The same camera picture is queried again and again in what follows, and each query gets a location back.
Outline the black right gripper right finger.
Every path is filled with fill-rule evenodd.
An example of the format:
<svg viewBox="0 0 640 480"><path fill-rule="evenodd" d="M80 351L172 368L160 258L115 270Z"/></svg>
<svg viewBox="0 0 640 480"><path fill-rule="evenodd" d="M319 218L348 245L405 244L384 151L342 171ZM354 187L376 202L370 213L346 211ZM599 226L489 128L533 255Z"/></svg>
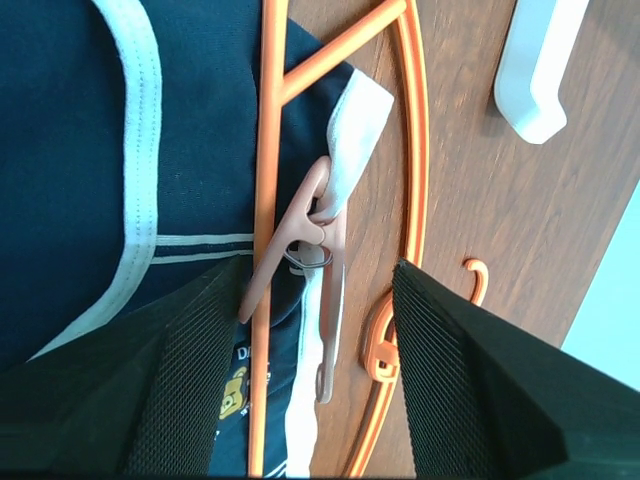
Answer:
<svg viewBox="0 0 640 480"><path fill-rule="evenodd" d="M635 478L639 395L407 261L394 323L420 478Z"/></svg>

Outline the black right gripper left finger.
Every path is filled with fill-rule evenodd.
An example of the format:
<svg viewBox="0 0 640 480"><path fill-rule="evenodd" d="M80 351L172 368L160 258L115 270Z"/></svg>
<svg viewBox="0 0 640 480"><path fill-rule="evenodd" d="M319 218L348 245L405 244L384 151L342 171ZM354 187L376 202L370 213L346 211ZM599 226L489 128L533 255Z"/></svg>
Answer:
<svg viewBox="0 0 640 480"><path fill-rule="evenodd" d="M1 376L1 471L204 476L250 263L179 290Z"/></svg>

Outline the orange plastic hanger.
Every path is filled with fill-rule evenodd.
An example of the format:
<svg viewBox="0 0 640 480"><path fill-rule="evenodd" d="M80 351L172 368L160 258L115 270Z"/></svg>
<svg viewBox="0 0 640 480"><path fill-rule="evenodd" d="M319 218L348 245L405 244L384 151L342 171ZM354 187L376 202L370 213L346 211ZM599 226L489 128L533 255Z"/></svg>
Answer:
<svg viewBox="0 0 640 480"><path fill-rule="evenodd" d="M333 359L339 337L344 285L346 217L318 220L308 214L329 180L328 159L318 160L305 177L282 220L275 219L280 129L283 107L349 55L389 26L398 31L408 136L408 194L404 258L416 266L424 255L429 182L429 109L424 49L417 5L384 1L295 69L285 69L288 4L266 1L262 8L261 78L256 151L254 274L238 318L251 324L250 427L248 472L264 468L267 361L270 341L271 281L289 245L302 240L324 248L320 330L323 362L317 376L317 399L330 400Z"/></svg>

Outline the pink clothespin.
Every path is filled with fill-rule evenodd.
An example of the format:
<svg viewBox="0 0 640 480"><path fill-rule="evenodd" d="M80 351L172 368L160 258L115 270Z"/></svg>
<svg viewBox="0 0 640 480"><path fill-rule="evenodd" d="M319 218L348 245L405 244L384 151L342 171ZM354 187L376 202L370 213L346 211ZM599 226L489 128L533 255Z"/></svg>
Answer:
<svg viewBox="0 0 640 480"><path fill-rule="evenodd" d="M323 351L316 374L316 400L321 404L333 396L345 283L346 213L326 219L310 212L312 206L320 205L330 167L330 159L323 156L305 176L254 270L238 312L243 323L256 320L259 300L283 260L321 276L318 333Z"/></svg>

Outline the navy blue underwear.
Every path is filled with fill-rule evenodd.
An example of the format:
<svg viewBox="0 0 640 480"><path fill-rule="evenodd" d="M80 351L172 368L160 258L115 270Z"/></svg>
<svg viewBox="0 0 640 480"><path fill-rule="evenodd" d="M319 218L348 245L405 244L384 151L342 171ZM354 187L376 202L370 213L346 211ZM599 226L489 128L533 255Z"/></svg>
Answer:
<svg viewBox="0 0 640 480"><path fill-rule="evenodd" d="M260 1L1 1L1 372L225 260L251 270ZM394 97L342 63L283 109L277 218L346 210ZM264 473L309 478L322 272L272 284Z"/></svg>

